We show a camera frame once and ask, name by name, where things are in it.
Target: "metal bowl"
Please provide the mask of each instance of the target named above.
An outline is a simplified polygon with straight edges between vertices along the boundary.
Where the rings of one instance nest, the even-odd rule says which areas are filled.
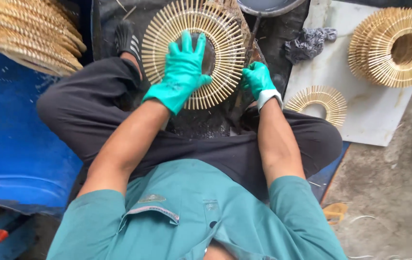
[[[275,17],[295,9],[305,0],[238,0],[241,11],[250,15]]]

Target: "black pants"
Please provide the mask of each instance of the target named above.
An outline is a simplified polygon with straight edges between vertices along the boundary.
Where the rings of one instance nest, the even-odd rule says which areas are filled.
[[[117,57],[100,60],[50,86],[37,101],[38,114],[89,166],[130,114],[122,111],[115,99],[139,84],[139,73],[133,63]],[[341,154],[341,136],[330,123],[289,110],[284,110],[284,115],[301,150],[306,177],[316,174]],[[253,132],[197,140],[161,131],[129,181],[145,176],[157,164],[184,158],[209,163],[256,198],[268,198],[257,135]]]

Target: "bamboo sunburst frame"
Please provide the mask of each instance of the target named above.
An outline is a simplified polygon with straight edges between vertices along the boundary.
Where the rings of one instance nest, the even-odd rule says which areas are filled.
[[[301,113],[310,104],[321,104],[326,110],[325,120],[341,127],[346,119],[347,103],[341,92],[329,86],[310,86],[297,92],[285,108]]]
[[[376,85],[412,86],[412,8],[386,8],[362,21],[349,45],[353,74]]]
[[[86,51],[75,20],[56,0],[0,0],[0,53],[42,73],[71,75]]]
[[[214,48],[212,83],[201,86],[184,106],[207,109],[230,96],[240,81],[245,54],[241,27],[232,15],[205,0],[171,2],[156,14],[144,35],[142,61],[151,84],[163,79],[168,44],[184,30],[204,33]]]

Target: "white glove cuff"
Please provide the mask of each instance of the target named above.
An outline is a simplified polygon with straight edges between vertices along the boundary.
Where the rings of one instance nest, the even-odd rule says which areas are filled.
[[[278,92],[278,90],[276,89],[267,89],[262,90],[261,93],[259,93],[259,99],[257,99],[257,108],[259,109],[259,113],[261,112],[263,105],[273,97],[277,99],[281,110],[283,110],[283,100],[281,99],[280,92]]]

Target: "shirt logo patch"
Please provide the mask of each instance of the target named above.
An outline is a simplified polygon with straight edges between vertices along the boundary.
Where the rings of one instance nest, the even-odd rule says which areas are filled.
[[[151,201],[165,201],[166,198],[158,195],[158,194],[148,194],[139,199],[137,203],[145,203],[145,202],[151,202]]]

